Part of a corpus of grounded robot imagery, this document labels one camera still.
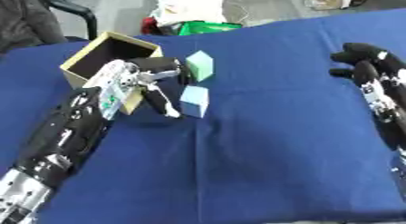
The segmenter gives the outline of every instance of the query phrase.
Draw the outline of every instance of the open box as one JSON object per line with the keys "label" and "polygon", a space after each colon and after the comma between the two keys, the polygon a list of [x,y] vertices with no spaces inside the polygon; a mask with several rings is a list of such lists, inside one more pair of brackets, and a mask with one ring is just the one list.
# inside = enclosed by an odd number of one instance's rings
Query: open box
{"label": "open box", "polygon": [[[163,55],[158,45],[123,34],[105,32],[62,64],[61,69],[72,88],[78,88],[112,60],[160,56]],[[136,90],[121,106],[121,111],[130,115],[141,101],[140,91]]]}

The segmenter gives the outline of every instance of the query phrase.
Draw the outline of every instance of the person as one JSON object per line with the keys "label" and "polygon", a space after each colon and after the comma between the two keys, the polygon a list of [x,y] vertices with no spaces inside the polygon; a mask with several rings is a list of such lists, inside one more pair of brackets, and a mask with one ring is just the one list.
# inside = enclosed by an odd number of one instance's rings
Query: person
{"label": "person", "polygon": [[11,49],[67,42],[39,0],[0,0],[0,55]]}

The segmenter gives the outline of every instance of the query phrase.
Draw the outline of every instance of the robot finger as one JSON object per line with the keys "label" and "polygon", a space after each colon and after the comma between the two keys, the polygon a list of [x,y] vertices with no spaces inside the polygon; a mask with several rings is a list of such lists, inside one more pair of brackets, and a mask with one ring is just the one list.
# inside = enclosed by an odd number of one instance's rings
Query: robot finger
{"label": "robot finger", "polygon": [[329,74],[333,77],[343,77],[345,79],[353,78],[353,70],[348,68],[332,68],[330,69]]}

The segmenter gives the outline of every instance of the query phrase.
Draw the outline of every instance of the white cloth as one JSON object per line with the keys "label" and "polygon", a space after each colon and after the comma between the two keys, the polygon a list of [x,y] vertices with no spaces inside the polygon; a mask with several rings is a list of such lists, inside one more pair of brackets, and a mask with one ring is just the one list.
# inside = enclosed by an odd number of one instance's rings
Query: white cloth
{"label": "white cloth", "polygon": [[158,0],[158,8],[150,16],[158,26],[186,21],[226,22],[223,16],[224,0]]}

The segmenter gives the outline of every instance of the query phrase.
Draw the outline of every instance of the robotic hand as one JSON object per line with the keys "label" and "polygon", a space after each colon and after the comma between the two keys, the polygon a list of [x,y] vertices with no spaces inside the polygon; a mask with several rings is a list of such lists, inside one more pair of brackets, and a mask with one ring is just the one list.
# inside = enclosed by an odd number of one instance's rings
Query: robotic hand
{"label": "robotic hand", "polygon": [[41,123],[0,180],[0,224],[32,224],[36,214],[78,172],[107,134],[115,114],[135,89],[165,116],[179,112],[157,85],[188,72],[175,58],[115,60],[104,65]]}
{"label": "robotic hand", "polygon": [[351,79],[360,88],[380,135],[398,152],[391,171],[406,200],[406,63],[369,44],[344,44],[343,52],[332,54],[332,59],[353,66],[332,69],[330,75]]}

